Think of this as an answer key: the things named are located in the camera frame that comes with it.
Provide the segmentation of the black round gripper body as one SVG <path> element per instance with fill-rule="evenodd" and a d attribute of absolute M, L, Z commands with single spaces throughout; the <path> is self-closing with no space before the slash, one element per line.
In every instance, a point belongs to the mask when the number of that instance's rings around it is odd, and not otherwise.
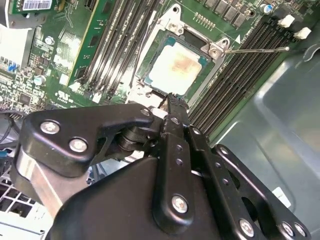
<path fill-rule="evenodd" d="M 220 233 L 203 178 L 191 174 L 195 216 L 183 233 L 167 234 L 152 203 L 162 157 L 129 164 L 71 197 L 59 210 L 50 240 L 218 240 Z"/>

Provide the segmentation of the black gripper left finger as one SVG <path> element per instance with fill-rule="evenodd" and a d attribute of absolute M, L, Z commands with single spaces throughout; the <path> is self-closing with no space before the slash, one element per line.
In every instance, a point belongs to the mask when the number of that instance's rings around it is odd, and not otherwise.
<path fill-rule="evenodd" d="M 139 103 L 43 110 L 22 123 L 13 183 L 55 217 L 80 191 L 146 158 L 162 158 L 152 216 L 167 234 L 181 234 L 195 218 L 190 145 L 183 100 L 168 95 L 154 115 Z"/>

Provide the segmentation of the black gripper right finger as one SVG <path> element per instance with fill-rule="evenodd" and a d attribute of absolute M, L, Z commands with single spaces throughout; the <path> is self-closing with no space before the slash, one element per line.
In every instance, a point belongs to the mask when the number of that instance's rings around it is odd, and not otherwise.
<path fill-rule="evenodd" d="M 184 115 L 199 215 L 186 240 L 309 240 L 307 227 L 222 144 L 206 137 Z"/>

